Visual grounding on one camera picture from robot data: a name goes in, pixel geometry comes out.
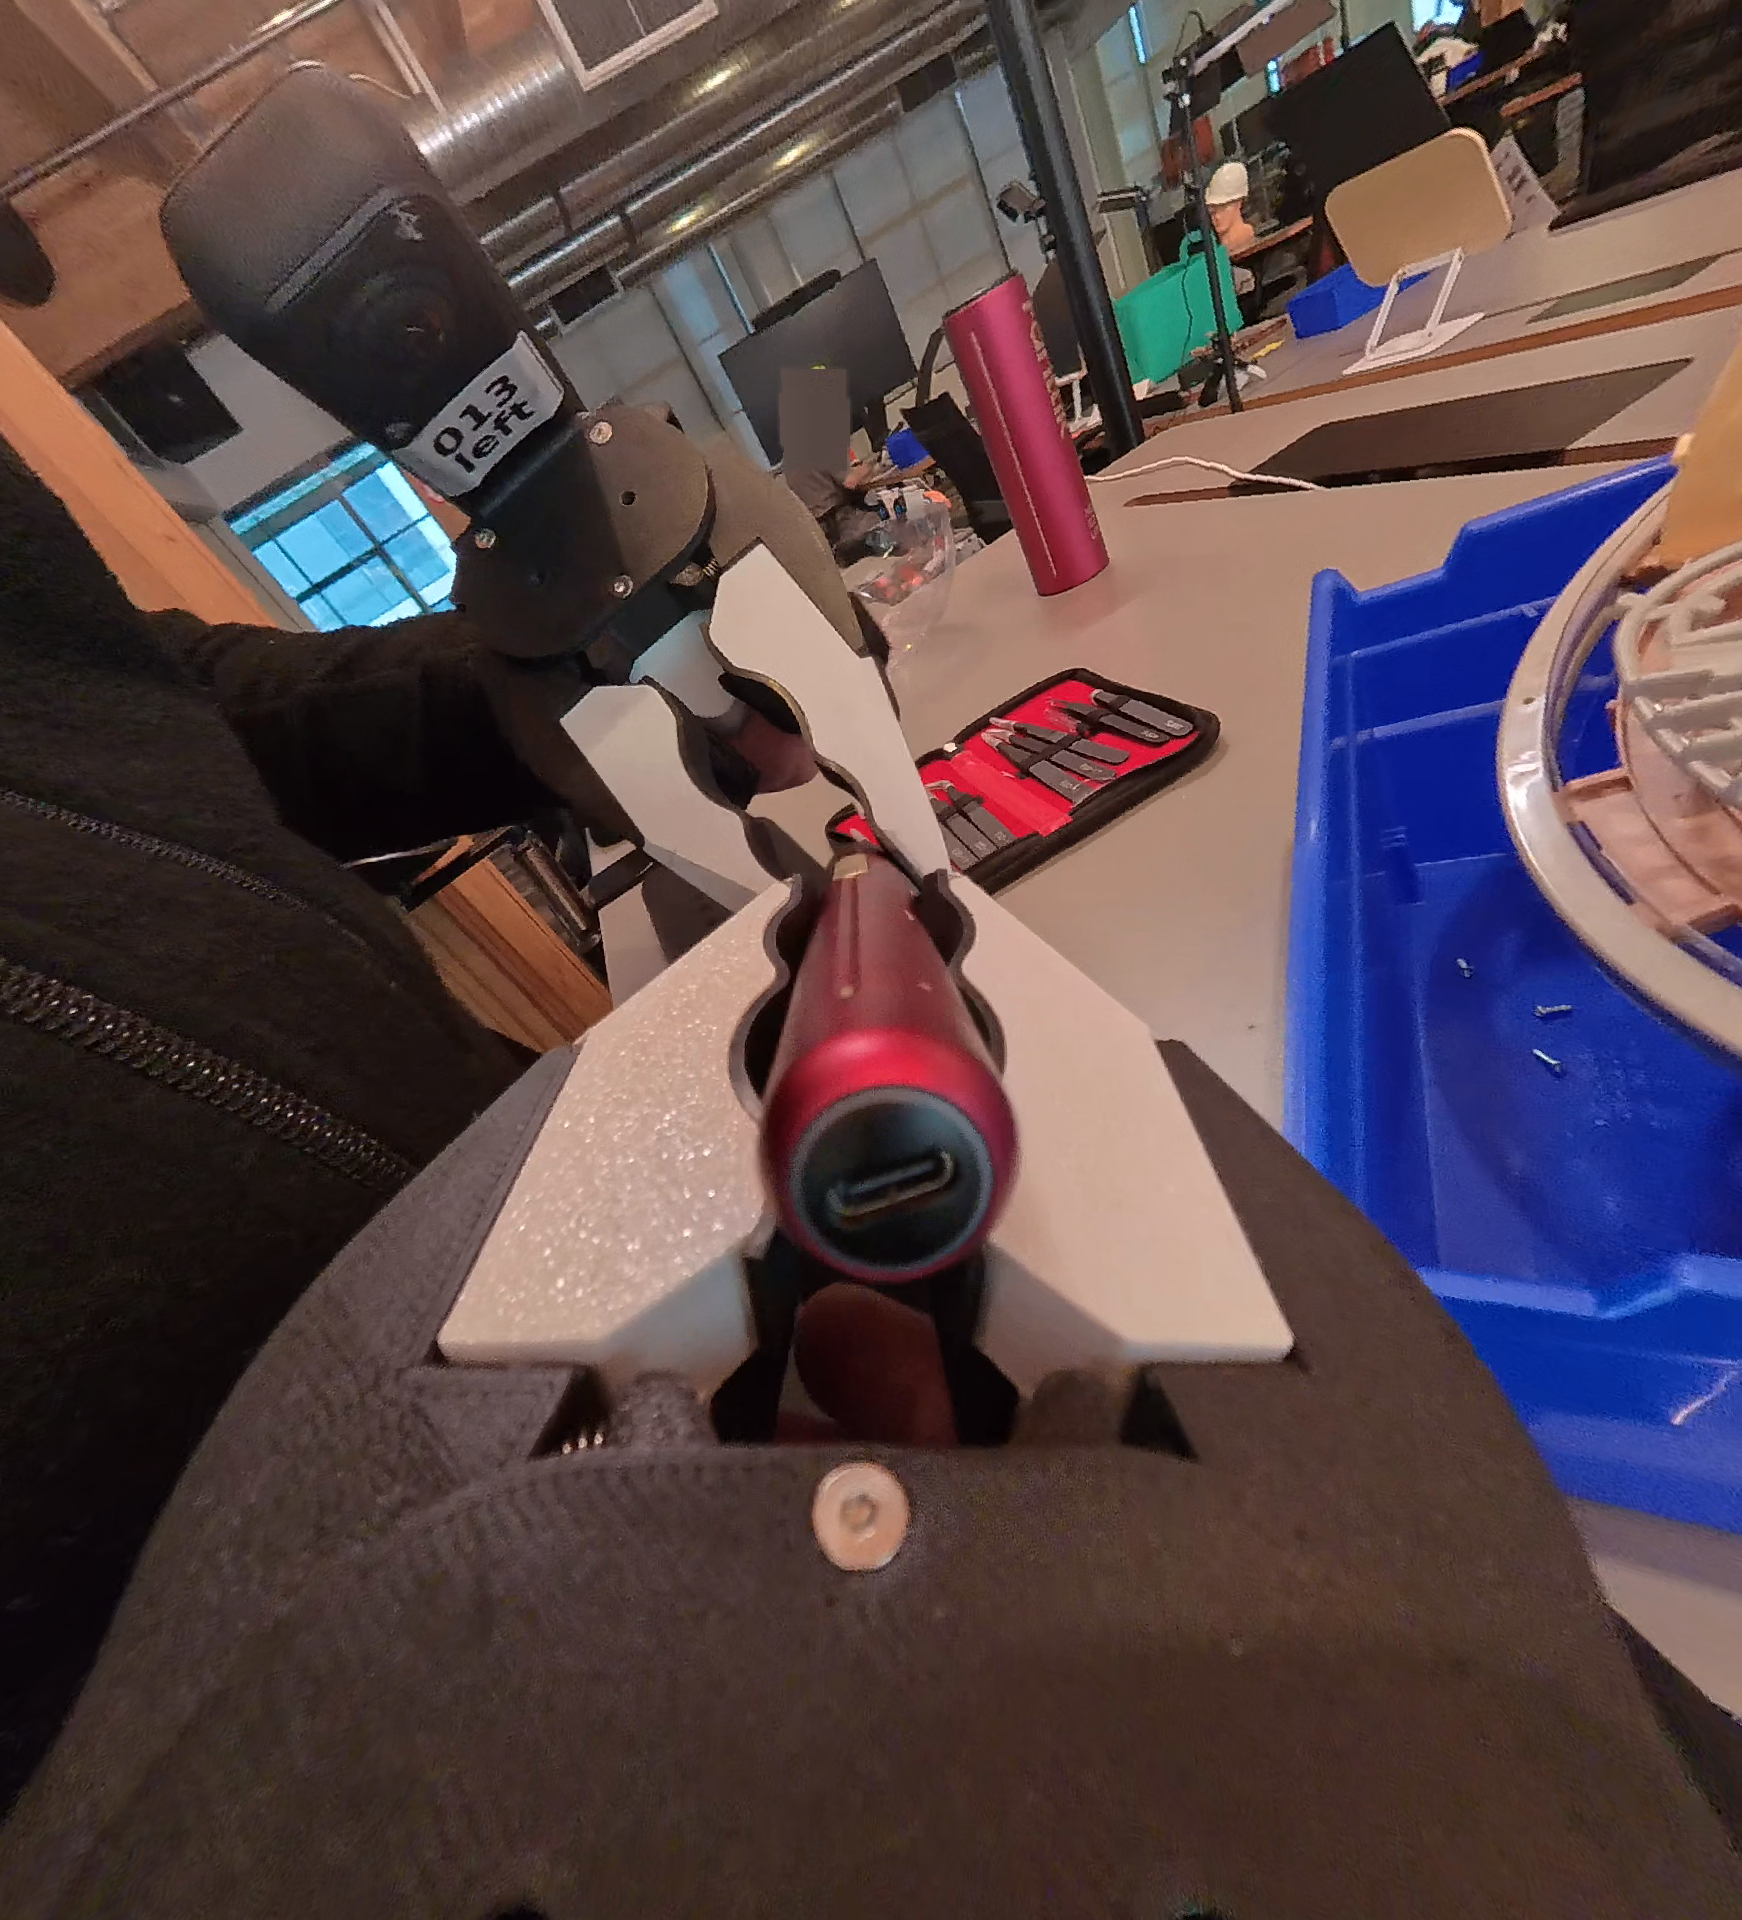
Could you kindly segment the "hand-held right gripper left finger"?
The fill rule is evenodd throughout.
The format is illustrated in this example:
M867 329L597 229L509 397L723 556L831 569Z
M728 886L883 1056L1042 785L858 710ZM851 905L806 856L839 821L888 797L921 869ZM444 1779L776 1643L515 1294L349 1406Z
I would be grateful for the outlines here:
M769 886L575 1048L437 1332L447 1362L720 1388L750 1360L745 1263L771 1227L745 1036L798 901Z

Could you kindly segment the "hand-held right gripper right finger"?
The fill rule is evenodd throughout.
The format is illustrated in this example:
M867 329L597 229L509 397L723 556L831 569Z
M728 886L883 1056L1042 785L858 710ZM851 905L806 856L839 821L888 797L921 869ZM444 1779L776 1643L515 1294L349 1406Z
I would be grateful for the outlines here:
M1290 1322L1147 1021L969 878L931 879L969 927L957 969L1018 1138L976 1350L1012 1384L1285 1362Z

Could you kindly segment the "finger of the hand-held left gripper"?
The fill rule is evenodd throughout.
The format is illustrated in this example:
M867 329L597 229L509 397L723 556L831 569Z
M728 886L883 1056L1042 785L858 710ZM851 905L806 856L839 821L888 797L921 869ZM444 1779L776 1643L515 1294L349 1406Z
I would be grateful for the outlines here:
M562 720L619 803L635 841L725 909L776 886L819 897L831 871L796 840L775 841L719 785L715 731L662 683L603 683Z
M720 573L708 645L727 673L783 698L819 770L852 795L892 861L912 878L948 871L946 835L879 660L837 630L761 540Z

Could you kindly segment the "red electric screwdriver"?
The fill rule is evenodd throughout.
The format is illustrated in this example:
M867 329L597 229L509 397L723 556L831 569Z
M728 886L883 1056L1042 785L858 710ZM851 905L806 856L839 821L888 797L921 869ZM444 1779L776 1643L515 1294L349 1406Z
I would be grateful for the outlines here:
M884 852L835 859L762 1077L772 1222L858 1284L915 1284L981 1254L1022 1165L1003 1068L929 903Z

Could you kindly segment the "blue plastic bin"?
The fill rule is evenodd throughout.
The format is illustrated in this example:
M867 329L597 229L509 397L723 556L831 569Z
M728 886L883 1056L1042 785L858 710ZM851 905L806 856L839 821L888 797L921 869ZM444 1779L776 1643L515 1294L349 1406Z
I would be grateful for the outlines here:
M1568 1493L1742 1534L1742 1070L1579 942L1499 785L1519 660L1669 475L1658 456L1476 518L1382 587L1314 577L1285 1131L1434 1289Z

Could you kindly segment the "clear ball maze puzzle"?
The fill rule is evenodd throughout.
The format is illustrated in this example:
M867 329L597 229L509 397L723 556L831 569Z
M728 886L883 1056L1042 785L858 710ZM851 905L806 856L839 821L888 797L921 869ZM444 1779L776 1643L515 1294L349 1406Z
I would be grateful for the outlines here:
M1742 1063L1742 323L1670 478L1515 667L1497 783L1589 954Z

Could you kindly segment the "person's left forearm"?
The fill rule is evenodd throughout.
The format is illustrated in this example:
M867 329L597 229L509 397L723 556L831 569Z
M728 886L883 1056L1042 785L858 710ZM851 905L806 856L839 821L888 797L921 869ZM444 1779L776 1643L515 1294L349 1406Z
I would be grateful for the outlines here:
M142 622L230 721L282 821L343 861L555 810L604 843L633 835L565 727L592 686L500 655L467 613L332 632Z

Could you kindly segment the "person's left hand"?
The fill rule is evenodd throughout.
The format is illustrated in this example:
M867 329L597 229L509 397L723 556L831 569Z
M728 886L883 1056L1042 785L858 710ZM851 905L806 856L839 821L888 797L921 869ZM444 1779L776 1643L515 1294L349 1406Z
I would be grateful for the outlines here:
M713 730L713 753L719 785L740 806L761 793L795 791L821 778L819 757L804 733L779 726L745 701Z

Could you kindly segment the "person's right hand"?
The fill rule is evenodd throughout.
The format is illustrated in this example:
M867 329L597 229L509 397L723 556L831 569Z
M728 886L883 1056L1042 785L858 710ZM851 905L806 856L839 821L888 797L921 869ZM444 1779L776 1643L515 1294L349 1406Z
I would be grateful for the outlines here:
M783 1444L961 1444L935 1322L877 1287L814 1291L795 1324L793 1362L810 1410L779 1415Z

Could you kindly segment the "clear plastic bag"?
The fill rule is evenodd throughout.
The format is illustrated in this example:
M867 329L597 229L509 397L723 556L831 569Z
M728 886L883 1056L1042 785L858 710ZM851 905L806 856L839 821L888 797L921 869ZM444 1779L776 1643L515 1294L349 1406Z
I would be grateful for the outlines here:
M961 556L951 498L921 481L871 496L879 523L845 581L892 654L921 644L948 611Z

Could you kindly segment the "black computer monitor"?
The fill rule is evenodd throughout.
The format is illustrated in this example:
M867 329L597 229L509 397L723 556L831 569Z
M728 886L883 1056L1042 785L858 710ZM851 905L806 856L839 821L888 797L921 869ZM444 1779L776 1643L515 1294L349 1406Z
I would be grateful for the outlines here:
M879 430L888 426L886 401L918 378L918 358L875 258L847 274L821 276L800 294L800 301L719 353L769 468L784 456L784 371L845 371L852 426Z

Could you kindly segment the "pink drink can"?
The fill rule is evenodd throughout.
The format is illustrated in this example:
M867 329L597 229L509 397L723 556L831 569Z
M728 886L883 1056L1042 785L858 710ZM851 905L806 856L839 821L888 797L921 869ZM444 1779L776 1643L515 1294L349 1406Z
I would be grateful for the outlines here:
M1036 594L1093 581L1111 553L1027 278L948 309L945 333Z

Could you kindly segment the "white air vent grille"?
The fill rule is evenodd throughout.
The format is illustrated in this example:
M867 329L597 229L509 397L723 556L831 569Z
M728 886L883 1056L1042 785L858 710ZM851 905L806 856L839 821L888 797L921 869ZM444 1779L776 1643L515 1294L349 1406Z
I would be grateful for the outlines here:
M719 1L536 1L562 61L587 92L711 28Z

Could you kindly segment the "green storage bin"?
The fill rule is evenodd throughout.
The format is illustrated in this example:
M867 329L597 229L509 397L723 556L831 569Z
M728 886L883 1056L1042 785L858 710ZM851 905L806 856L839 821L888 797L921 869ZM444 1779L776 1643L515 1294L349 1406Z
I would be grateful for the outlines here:
M1168 381L1196 351L1213 345L1221 329L1214 294L1223 296L1229 331L1246 322L1241 307L1237 271L1218 244L1207 258L1200 233L1188 233L1179 255L1145 281L1113 299L1113 314L1135 379Z

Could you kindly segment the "black metal pole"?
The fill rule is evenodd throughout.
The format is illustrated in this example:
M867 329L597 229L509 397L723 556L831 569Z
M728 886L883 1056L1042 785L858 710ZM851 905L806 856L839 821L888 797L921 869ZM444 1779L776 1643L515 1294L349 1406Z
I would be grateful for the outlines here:
M1145 445L1145 417L1034 3L988 1L986 14L1020 142L1047 203L1052 255L1098 401L1103 437L1122 457Z

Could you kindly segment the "small blue bin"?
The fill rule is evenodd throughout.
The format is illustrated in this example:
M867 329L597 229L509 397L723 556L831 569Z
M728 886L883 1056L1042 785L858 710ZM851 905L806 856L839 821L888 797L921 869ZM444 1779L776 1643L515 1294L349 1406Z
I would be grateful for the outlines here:
M1313 278L1290 296L1286 320L1298 340L1313 340L1340 331L1355 322L1374 316L1386 297L1389 281L1371 283L1346 262L1320 278Z

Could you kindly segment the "white tablet stand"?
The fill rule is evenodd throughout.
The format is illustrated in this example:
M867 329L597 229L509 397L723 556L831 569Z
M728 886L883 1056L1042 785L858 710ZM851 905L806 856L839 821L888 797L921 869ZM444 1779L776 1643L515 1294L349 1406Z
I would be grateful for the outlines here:
M1449 348L1486 317L1482 309L1450 314L1461 276L1465 270L1465 248L1450 248L1415 260L1398 268L1386 279L1382 299L1374 311L1371 331L1360 356L1343 371L1352 378L1365 371L1391 371L1407 364L1420 361ZM1434 278L1434 304L1431 316L1410 329L1394 329L1392 314L1404 289L1419 279Z

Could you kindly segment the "black square pad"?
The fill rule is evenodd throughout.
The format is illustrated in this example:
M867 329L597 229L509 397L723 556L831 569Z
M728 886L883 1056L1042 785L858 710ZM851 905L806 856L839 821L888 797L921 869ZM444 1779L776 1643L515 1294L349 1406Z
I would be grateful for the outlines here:
M1664 359L1337 420L1246 468L1243 487L1355 487L1654 460L1674 436L1621 437L1608 423L1688 365L1688 358Z

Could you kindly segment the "large silver air duct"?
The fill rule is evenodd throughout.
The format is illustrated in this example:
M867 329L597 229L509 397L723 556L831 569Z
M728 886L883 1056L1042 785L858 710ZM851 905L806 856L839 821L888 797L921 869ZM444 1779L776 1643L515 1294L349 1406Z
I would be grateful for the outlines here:
M518 270L594 227L637 232L635 206L703 191L863 105L984 24L982 3L716 1L719 20L584 90L539 3L500 3L518 29L435 70L403 102L433 171Z

